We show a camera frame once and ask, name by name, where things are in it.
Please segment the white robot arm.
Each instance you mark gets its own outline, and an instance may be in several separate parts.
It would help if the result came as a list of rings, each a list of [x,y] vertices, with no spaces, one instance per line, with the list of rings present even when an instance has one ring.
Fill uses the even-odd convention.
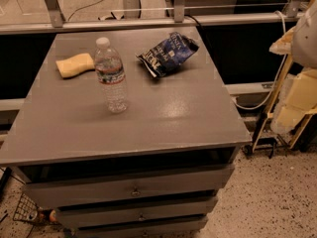
[[[273,111],[270,128],[276,134],[284,134],[317,105],[317,6],[311,5],[296,26],[275,41],[269,51],[291,55],[303,66],[298,74],[286,77]]]

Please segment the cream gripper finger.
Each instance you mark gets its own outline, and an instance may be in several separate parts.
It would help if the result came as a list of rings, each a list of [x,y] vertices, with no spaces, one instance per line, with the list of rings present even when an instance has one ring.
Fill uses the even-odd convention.
[[[290,55],[291,45],[293,40],[294,27],[289,29],[283,34],[277,41],[275,41],[270,47],[269,51],[276,55]]]

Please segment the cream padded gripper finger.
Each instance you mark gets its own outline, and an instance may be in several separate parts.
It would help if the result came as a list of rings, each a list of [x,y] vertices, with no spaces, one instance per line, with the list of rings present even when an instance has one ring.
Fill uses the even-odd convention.
[[[278,95],[270,129],[285,134],[295,128],[305,113],[317,105],[317,69],[304,68],[289,74]]]

